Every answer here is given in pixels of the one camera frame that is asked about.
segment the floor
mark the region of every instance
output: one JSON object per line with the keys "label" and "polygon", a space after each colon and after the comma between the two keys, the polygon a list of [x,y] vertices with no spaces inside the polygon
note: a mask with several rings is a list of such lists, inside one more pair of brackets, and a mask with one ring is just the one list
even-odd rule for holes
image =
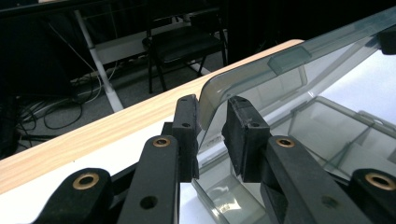
{"label": "floor", "polygon": [[[210,55],[205,62],[209,72],[222,67],[221,54]],[[124,108],[161,94],[160,80],[153,79],[153,93],[149,93],[147,58],[141,56],[127,63],[108,69],[110,82],[120,97]],[[191,68],[183,68],[164,76],[168,89],[197,78]],[[20,106],[18,147],[15,153],[37,146],[58,135],[71,132],[81,126],[104,118],[113,113],[105,92],[99,88],[97,76],[85,76],[74,80],[77,100],[32,100]]]}

